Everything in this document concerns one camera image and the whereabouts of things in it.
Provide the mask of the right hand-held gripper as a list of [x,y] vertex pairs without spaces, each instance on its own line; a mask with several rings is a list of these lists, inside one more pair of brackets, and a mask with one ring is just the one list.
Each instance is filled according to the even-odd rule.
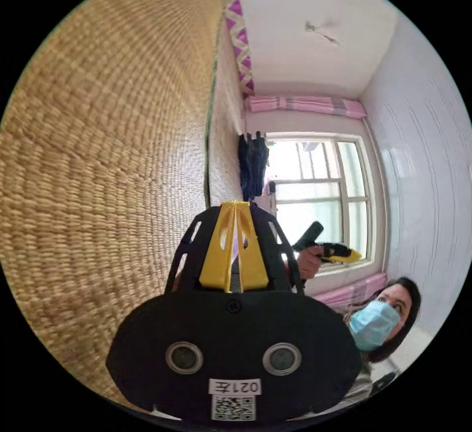
[[362,258],[362,254],[354,249],[338,244],[338,243],[323,243],[320,245],[322,248],[321,254],[318,258],[324,263],[355,263]]

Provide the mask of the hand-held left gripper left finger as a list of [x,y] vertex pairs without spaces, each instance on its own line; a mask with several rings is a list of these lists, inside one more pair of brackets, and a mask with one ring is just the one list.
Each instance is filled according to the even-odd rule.
[[229,291],[234,253],[236,203],[224,202],[219,209],[199,283],[205,289]]

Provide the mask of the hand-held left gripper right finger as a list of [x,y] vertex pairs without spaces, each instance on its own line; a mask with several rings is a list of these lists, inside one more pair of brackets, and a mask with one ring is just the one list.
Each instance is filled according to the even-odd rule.
[[252,219],[250,204],[236,202],[238,264],[242,291],[265,289],[269,280]]

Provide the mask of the person's right hand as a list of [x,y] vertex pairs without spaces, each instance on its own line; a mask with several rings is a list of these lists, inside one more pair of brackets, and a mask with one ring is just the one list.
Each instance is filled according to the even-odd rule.
[[304,281],[313,279],[321,268],[324,248],[319,245],[308,247],[299,252],[297,258],[300,278]]

